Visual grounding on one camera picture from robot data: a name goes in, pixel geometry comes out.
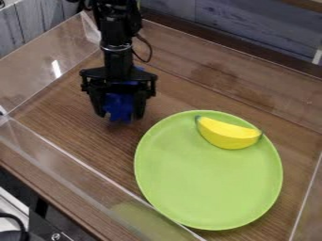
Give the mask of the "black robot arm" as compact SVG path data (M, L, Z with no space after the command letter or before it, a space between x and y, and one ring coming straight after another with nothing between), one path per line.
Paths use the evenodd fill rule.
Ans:
M82 90L88 94L96 114L110 121L143 118L147 100L157 96L158 76L134 63L132 38L139 35L142 16L138 0L92 0L99 47L104 65L79 72Z

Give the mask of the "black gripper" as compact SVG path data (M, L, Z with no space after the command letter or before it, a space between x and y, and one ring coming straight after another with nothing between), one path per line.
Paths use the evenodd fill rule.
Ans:
M80 89L90 95L94 110L100 117L106 116L106 93L135 94L134 117L141 120L145 115L147 98L157 95L158 76L132 66L126 72L112 72L104 67L84 69L79 72Z

